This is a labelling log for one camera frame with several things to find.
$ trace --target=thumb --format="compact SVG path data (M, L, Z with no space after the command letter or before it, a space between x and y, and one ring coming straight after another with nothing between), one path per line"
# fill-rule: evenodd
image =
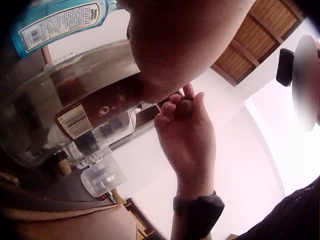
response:
M204 92L199 92L192 101L192 116L195 120L201 122L208 118L208 113L204 106Z

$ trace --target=wooden ceiling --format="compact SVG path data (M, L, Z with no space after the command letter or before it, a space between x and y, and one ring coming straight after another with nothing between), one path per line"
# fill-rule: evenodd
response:
M257 0L211 68L236 86L276 50L304 18L291 0Z

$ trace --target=bottle neck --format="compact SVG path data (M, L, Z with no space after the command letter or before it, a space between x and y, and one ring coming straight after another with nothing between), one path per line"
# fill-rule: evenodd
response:
M112 11L115 11L115 10L123 9L117 0L107 0L107 2L108 2L108 12L109 13Z

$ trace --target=brown label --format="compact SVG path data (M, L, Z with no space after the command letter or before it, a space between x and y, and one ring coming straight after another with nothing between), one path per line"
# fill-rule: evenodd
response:
M54 116L61 131L71 140L98 127L139 104L142 89L140 73L105 86Z

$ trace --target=clear plastic cup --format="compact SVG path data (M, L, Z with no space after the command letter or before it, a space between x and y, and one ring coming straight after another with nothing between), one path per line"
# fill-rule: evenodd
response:
M100 197L124 183L127 178L113 157L108 155L84 170L81 174L81 180L93 197Z

